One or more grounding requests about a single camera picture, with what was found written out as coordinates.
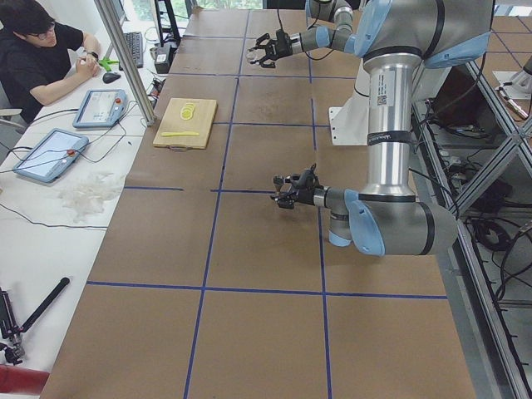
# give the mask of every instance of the keyboard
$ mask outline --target keyboard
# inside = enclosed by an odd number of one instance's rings
[[[127,32],[124,33],[127,46],[130,48],[133,61],[137,68],[144,66],[144,50],[142,48],[142,33],[141,32]]]

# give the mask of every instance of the tablet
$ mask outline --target tablet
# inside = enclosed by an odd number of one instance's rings
[[[88,144],[89,139],[83,135],[54,129],[15,165],[13,172],[50,183],[68,169]]]
[[[124,112],[126,98],[126,92],[122,89],[89,90],[72,125],[81,129],[112,127]]]

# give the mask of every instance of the person's hand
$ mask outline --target person's hand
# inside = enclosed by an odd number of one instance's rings
[[[95,62],[94,57],[80,57],[76,61],[76,72],[85,77],[86,80],[98,75],[100,72],[100,65]]]

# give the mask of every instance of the cutting board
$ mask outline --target cutting board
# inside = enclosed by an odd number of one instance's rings
[[[182,110],[194,107],[192,117],[181,117]],[[216,113],[216,100],[198,98],[172,98],[166,108],[159,130],[153,140],[155,147],[184,147],[204,150],[209,141],[210,128]],[[173,135],[164,137],[163,133],[197,132],[198,135]]]

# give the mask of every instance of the light blue joint cover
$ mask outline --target light blue joint cover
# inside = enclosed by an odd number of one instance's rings
[[[350,243],[350,239],[343,239],[339,235],[336,235],[331,230],[329,230],[329,243],[337,247],[347,247]]]
[[[447,68],[474,61],[478,57],[482,57],[487,51],[489,40],[489,32],[473,37],[428,58],[425,60],[425,67],[430,69]]]
[[[329,30],[326,27],[316,28],[316,44],[318,44],[319,48],[328,47],[331,44]]]
[[[369,208],[358,199],[358,192],[345,190],[343,196],[349,211],[349,228],[353,243],[366,255],[384,255],[382,235]]]
[[[343,52],[346,52],[347,54],[354,54],[356,42],[357,35],[351,35],[346,41],[346,46],[343,48]]]
[[[382,25],[392,8],[393,0],[372,0],[364,8],[362,19],[358,24],[355,42],[355,55],[362,58],[375,42],[375,38],[381,31]]]

